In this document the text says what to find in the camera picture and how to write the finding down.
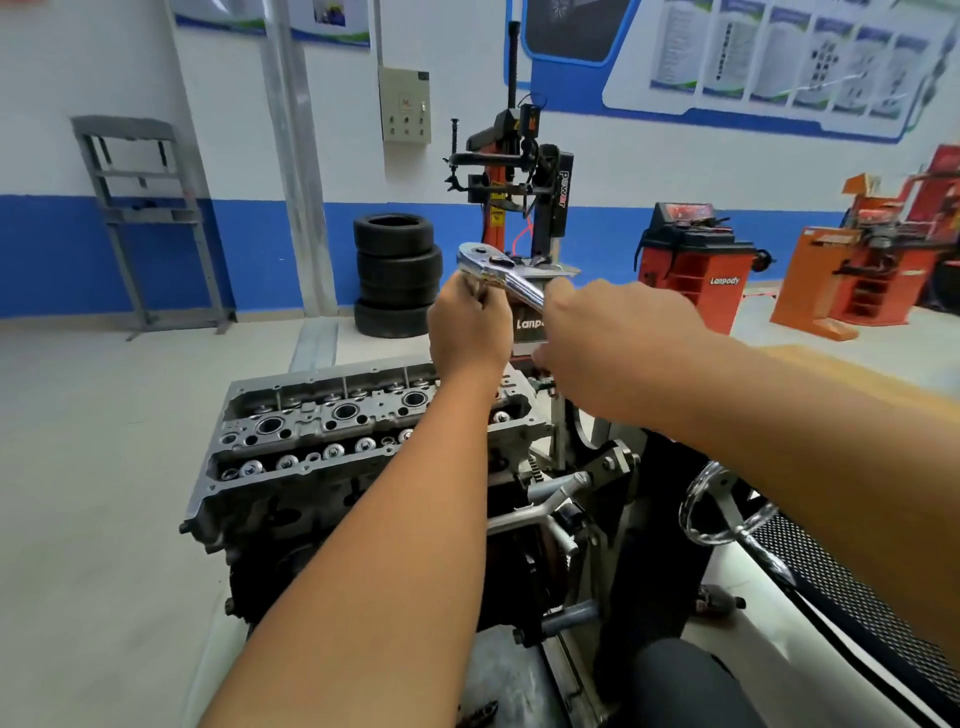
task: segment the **forearm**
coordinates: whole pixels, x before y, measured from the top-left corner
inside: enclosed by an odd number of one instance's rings
[[[444,380],[414,436],[257,627],[204,726],[453,724],[483,591],[500,377],[488,374]]]
[[[725,337],[698,362],[665,433],[743,476],[960,656],[960,427]]]

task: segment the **display board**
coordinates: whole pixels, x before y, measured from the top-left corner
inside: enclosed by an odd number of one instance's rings
[[[287,0],[297,40],[370,47],[366,0]],[[264,35],[261,0],[170,0],[178,25]]]
[[[937,93],[957,0],[508,0],[553,110],[896,143]]]

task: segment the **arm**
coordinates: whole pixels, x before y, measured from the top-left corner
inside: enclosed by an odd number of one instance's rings
[[[960,426],[708,331],[671,291],[547,288],[537,354],[597,417],[739,473],[960,665]]]
[[[414,435],[257,626],[202,726],[449,728],[480,613],[487,424],[513,344],[459,276],[429,315],[442,386]]]

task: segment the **hand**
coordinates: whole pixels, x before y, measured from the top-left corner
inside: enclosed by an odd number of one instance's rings
[[[643,283],[576,290],[555,279],[543,322],[547,343],[534,361],[565,397],[594,417],[657,429],[716,336],[682,295]]]
[[[427,312],[430,356],[441,381],[461,374],[500,379],[514,346],[506,294],[487,288],[480,302],[461,273],[454,273]]]

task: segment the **metal rack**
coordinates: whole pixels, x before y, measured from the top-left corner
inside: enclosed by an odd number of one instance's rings
[[[216,328],[218,334],[224,333],[231,323],[229,318],[231,311],[224,308],[220,297],[220,290],[217,287],[213,269],[213,260],[210,257],[210,248],[204,232],[204,215],[197,205],[197,195],[186,178],[180,145],[177,142],[177,134],[173,126],[156,119],[134,119],[122,116],[75,116],[71,119],[71,122],[74,135],[80,142],[86,171],[93,182],[97,204],[104,216],[104,223],[107,225],[113,254],[116,256],[117,264],[120,267],[120,275],[133,304],[137,331],[131,335],[130,339],[148,331],[167,331],[180,328]],[[154,142],[159,153],[162,171],[115,168],[106,143],[106,139],[110,138]],[[144,188],[147,185],[147,180],[177,181],[180,183],[182,206],[123,205],[110,192],[108,181],[124,178],[139,180],[140,185]],[[204,269],[206,290],[210,297],[210,308],[191,312],[191,315],[187,318],[170,318],[168,320],[164,320],[164,318],[147,309],[136,276],[133,273],[120,229],[125,225],[154,225],[157,223],[190,226],[197,243],[200,263]]]

